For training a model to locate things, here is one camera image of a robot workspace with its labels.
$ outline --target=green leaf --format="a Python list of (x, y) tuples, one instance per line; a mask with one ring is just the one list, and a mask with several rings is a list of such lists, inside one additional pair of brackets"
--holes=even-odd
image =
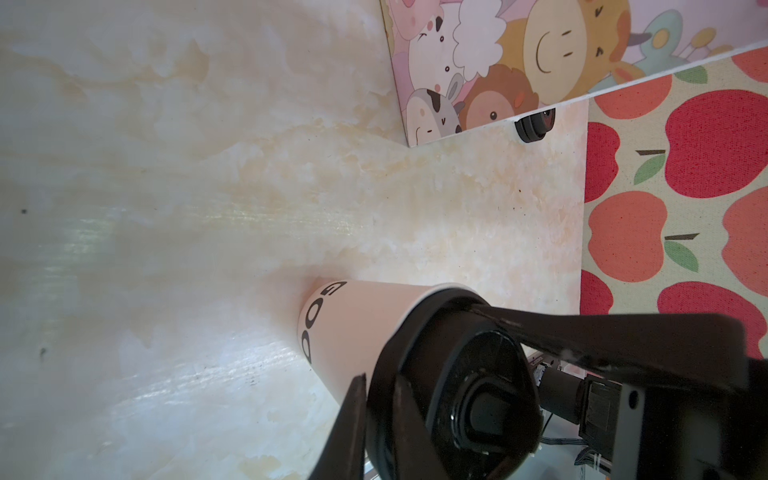
[(698, 67), (688, 68), (687, 70), (679, 71), (674, 76), (690, 84), (705, 84), (707, 83), (707, 81), (709, 81), (707, 70), (701, 65), (699, 65)]
[(667, 252), (667, 256), (672, 259), (673, 262), (680, 265), (683, 268), (687, 268), (692, 272), (699, 271), (699, 260), (696, 259), (694, 252), (678, 242), (670, 242), (667, 240), (664, 242), (664, 251)]
[(667, 157), (664, 155), (657, 155), (646, 160), (637, 172), (634, 174), (634, 184), (642, 184), (655, 174), (659, 173), (659, 170), (664, 166), (664, 162), (667, 161)]

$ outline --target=paper cup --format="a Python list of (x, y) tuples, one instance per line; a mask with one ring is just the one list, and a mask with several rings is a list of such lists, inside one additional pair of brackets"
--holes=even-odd
[(299, 345), (340, 404), (353, 377), (365, 373), (366, 388), (370, 386), (379, 354), (411, 310), (427, 296), (451, 288), (470, 290), (457, 283), (327, 283), (301, 309), (296, 331)]

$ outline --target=cartoon animal illustration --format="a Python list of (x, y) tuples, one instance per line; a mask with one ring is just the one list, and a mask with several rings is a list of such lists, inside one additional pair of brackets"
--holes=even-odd
[(462, 131), (457, 108), (460, 110), (463, 104), (454, 108), (452, 102), (458, 97), (463, 84), (464, 78), (457, 73), (446, 88), (446, 95), (428, 88), (420, 88), (411, 94), (405, 115), (408, 145), (426, 144)]
[(417, 36), (430, 19), (443, 16), (440, 0), (387, 0), (387, 4), (397, 32), (405, 40)]
[[(640, 44), (640, 50), (645, 58), (636, 62), (635, 67), (641, 69), (646, 75), (653, 75), (661, 71), (688, 65), (690, 56), (700, 48), (705, 48), (714, 40), (717, 31), (714, 28), (703, 28), (696, 33), (690, 44), (680, 53), (674, 55), (683, 37), (683, 16), (677, 10), (667, 10), (654, 18), (645, 28), (644, 34), (648, 39)], [(705, 55), (716, 55), (729, 51), (729, 45), (723, 45), (704, 52)], [(612, 77), (605, 78), (596, 84), (590, 91), (600, 91), (604, 88), (614, 87), (616, 81)]]
[(466, 81), (487, 75), (502, 57), (497, 40), (506, 22), (496, 15), (503, 6), (502, 0), (442, 3), (442, 16), (433, 15), (409, 43), (413, 88), (444, 94), (457, 73)]
[(509, 118), (538, 107), (538, 95), (522, 71), (493, 65), (488, 76), (480, 77), (462, 103), (458, 121), (462, 130)]
[(538, 0), (499, 40), (499, 63), (525, 73), (551, 105), (586, 94), (606, 75), (617, 83), (645, 75), (621, 58), (649, 35), (631, 32), (628, 0)]

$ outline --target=marbled tabletop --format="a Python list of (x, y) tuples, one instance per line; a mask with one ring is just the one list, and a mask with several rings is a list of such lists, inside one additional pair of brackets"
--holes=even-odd
[(378, 0), (6, 0), (0, 122), (4, 478), (305, 478), (319, 277), (578, 311), (587, 105), (408, 149)]

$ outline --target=apple stem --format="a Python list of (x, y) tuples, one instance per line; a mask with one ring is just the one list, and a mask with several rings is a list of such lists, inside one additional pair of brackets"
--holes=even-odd
[(693, 240), (694, 238), (698, 237), (698, 233), (686, 233), (685, 235), (670, 235), (669, 237), (665, 237), (665, 240)]

